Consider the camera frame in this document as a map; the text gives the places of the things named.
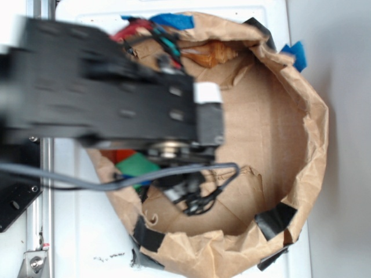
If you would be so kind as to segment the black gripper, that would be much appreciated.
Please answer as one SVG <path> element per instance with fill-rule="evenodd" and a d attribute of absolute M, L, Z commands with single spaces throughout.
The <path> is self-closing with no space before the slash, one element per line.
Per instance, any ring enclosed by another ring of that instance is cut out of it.
<path fill-rule="evenodd" d="M 217 196 L 217 189 L 203 195 L 201 185 L 206 182 L 203 172 L 215 167 L 215 164 L 173 163 L 152 173 L 151 185 L 185 215 L 202 215 L 211 210 Z"/>

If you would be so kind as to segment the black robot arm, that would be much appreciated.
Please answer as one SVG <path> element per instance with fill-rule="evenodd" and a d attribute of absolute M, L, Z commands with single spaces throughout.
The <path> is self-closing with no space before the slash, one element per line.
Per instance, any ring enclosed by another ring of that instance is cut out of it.
<path fill-rule="evenodd" d="M 1 170 L 21 167 L 15 151 L 30 138 L 72 138 L 84 147 L 134 149 L 165 169 L 103 186 L 180 177 L 165 186 L 184 213 L 210 210 L 221 189 L 201 195 L 201 171 L 216 169 L 224 142 L 223 101 L 215 83 L 182 69 L 156 71 L 132 60 L 97 28 L 26 18 L 17 46 L 1 55 Z"/>

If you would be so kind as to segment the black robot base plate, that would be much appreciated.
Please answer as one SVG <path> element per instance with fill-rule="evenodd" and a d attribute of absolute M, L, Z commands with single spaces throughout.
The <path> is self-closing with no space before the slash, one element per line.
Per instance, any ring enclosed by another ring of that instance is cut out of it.
<path fill-rule="evenodd" d="M 1 146 L 1 162 L 40 168 L 41 150 L 38 142 Z M 36 177 L 1 172 L 1 232 L 26 211 L 41 193 L 41 182 Z"/>

